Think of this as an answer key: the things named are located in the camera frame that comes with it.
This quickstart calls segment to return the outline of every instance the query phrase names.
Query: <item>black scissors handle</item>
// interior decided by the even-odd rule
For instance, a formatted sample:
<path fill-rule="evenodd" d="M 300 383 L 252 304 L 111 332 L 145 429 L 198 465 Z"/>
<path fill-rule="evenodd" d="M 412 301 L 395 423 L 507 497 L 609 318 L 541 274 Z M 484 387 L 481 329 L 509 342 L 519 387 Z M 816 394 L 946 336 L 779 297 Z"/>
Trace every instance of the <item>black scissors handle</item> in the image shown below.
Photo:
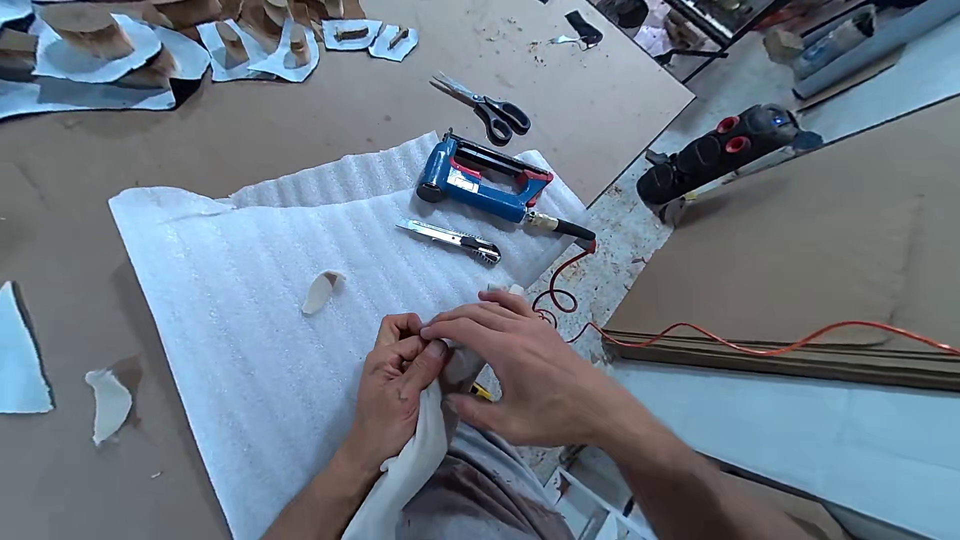
<path fill-rule="evenodd" d="M 480 116 L 483 123 L 487 126 L 487 138 L 497 146 L 503 146 L 510 142 L 514 136 L 514 130 L 510 129 L 508 124 L 497 110 L 493 109 L 485 101 L 479 101 L 474 104 L 473 111 Z"/>
<path fill-rule="evenodd" d="M 500 118 L 510 124 L 517 135 L 526 135 L 530 131 L 530 117 L 520 107 L 509 101 L 494 101 L 487 96 L 484 96 L 483 100 Z"/>

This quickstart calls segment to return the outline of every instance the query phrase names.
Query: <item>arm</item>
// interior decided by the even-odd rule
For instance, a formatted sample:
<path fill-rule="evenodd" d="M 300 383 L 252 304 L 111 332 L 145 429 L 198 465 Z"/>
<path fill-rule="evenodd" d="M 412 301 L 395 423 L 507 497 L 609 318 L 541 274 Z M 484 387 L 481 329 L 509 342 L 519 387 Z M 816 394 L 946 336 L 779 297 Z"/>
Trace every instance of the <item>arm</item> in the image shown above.
<path fill-rule="evenodd" d="M 356 418 L 326 469 L 310 480 L 264 534 L 264 540 L 335 540 L 380 476 L 417 429 L 420 392 L 449 360 L 443 341 L 418 336 L 416 314 L 388 315 L 367 355 Z"/>
<path fill-rule="evenodd" d="M 616 461 L 658 538 L 808 539 L 782 512 L 741 492 L 634 397 L 580 358 L 522 297 L 481 292 L 421 331 L 476 351 L 503 389 L 496 404 L 448 397 L 461 418 L 515 444 L 590 444 Z"/>

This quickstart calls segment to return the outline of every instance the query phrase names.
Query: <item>scissors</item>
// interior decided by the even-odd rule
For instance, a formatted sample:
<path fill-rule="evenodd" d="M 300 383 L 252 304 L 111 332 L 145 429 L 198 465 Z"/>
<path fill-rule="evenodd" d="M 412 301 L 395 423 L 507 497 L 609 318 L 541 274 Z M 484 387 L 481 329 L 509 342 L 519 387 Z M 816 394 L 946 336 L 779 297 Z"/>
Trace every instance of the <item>scissors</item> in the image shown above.
<path fill-rule="evenodd" d="M 523 135 L 530 131 L 530 117 L 509 101 L 496 101 L 488 96 L 474 93 L 466 86 L 440 72 L 433 77 L 434 86 L 452 94 L 457 99 L 473 106 L 473 111 L 487 126 L 487 138 L 497 146 L 510 142 L 514 133 Z"/>

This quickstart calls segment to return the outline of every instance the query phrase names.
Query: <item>pneumatic staple gun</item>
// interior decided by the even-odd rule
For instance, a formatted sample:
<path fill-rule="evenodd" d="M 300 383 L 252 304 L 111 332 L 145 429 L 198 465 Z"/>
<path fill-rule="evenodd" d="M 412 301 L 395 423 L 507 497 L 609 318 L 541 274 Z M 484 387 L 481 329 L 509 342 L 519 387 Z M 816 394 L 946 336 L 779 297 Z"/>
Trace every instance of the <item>pneumatic staple gun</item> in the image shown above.
<path fill-rule="evenodd" d="M 521 191 L 508 193 L 481 184 L 480 172 L 471 167 L 509 176 L 519 183 Z M 427 159 L 417 183 L 417 196 L 428 203 L 449 197 L 513 223 L 525 222 L 592 242 L 593 231 L 533 210 L 540 193 L 552 180 L 550 171 L 458 137 L 450 130 Z"/>

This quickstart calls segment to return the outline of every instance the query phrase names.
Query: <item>cardboard stack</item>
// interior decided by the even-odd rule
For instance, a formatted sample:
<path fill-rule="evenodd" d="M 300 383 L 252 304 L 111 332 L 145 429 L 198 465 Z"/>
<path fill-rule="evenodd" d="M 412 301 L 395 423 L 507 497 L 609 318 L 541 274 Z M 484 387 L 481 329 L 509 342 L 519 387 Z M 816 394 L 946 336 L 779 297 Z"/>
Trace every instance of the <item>cardboard stack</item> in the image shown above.
<path fill-rule="evenodd" d="M 773 349 L 831 323 L 887 323 L 960 344 L 960 99 L 853 135 L 698 199 L 605 327 L 639 343 L 671 324 Z M 960 356 L 844 327 L 781 356 L 690 329 L 623 357 L 960 390 Z"/>

